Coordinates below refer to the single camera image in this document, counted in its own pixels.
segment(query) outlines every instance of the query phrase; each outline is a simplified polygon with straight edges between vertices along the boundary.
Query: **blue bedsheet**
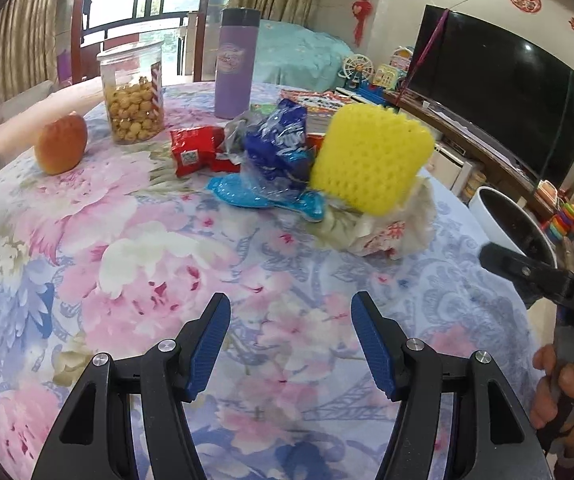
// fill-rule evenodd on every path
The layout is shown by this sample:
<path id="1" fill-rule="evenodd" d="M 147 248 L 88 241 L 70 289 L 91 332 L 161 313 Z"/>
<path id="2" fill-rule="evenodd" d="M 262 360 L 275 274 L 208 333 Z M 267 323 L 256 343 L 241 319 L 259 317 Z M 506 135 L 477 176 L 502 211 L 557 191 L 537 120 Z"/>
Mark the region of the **blue bedsheet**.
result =
<path id="1" fill-rule="evenodd" d="M 334 88 L 343 60 L 353 54 L 344 41 L 300 25 L 263 20 L 254 82 L 324 92 Z"/>

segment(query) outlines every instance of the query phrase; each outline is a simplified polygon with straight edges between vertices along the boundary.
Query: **apple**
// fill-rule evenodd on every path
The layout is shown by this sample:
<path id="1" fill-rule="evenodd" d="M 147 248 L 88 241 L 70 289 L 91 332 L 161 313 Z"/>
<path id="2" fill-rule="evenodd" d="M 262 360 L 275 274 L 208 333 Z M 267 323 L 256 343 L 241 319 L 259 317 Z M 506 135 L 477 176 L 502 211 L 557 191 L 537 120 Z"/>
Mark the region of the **apple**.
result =
<path id="1" fill-rule="evenodd" d="M 40 131 L 34 145 L 36 161 L 49 175 L 72 170 L 82 160 L 87 140 L 85 119 L 73 112 Z"/>

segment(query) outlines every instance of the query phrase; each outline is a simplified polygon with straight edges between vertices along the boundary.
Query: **metal screw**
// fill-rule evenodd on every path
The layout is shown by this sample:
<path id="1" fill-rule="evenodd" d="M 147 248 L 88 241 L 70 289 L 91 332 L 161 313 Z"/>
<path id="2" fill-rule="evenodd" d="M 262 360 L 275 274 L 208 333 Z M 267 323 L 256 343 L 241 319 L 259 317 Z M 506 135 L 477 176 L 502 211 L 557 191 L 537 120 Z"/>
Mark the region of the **metal screw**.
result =
<path id="1" fill-rule="evenodd" d="M 422 339 L 413 337 L 411 339 L 407 339 L 407 348 L 417 352 L 425 348 L 425 342 Z"/>
<path id="2" fill-rule="evenodd" d="M 489 352 L 478 350 L 478 352 L 476 352 L 476 361 L 486 365 L 491 362 L 491 354 Z"/>
<path id="3" fill-rule="evenodd" d="M 107 354 L 96 354 L 94 358 L 91 360 L 94 366 L 102 366 L 104 364 L 107 364 L 107 361 L 109 361 L 109 355 Z"/>
<path id="4" fill-rule="evenodd" d="M 158 350 L 161 352 L 171 352 L 174 348 L 176 348 L 176 341 L 173 339 L 165 339 L 158 343 Z"/>

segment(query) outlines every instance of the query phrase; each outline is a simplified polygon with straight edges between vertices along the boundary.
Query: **purple thermos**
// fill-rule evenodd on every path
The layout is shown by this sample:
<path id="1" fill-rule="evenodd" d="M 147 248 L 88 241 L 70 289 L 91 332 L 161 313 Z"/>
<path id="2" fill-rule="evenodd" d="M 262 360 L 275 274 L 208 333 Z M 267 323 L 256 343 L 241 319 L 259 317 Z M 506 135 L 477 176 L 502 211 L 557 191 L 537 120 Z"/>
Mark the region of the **purple thermos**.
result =
<path id="1" fill-rule="evenodd" d="M 259 10 L 222 11 L 216 63 L 216 117 L 233 119 L 249 110 L 259 27 Z"/>

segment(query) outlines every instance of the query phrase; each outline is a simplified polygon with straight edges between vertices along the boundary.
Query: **red snack bag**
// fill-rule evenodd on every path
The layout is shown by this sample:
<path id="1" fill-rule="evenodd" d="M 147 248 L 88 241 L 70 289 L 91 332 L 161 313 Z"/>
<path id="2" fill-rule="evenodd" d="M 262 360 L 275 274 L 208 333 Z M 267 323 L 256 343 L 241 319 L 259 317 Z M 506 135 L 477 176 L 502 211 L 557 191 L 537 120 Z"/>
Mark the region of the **red snack bag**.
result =
<path id="1" fill-rule="evenodd" d="M 216 173 L 219 173 L 220 171 L 224 171 L 225 173 L 240 172 L 240 166 L 237 166 L 230 161 L 227 154 L 221 151 L 222 143 L 225 140 L 224 128 L 219 128 L 218 132 L 214 132 L 213 140 L 216 150 L 213 154 L 213 158 L 209 160 L 209 168 Z"/>
<path id="2" fill-rule="evenodd" d="M 171 152 L 177 163 L 176 176 L 184 176 L 207 166 L 216 158 L 216 148 L 224 139 L 218 126 L 172 130 Z"/>
<path id="3" fill-rule="evenodd" d="M 325 134 L 307 134 L 307 147 L 313 149 L 316 156 L 318 156 L 324 140 Z"/>

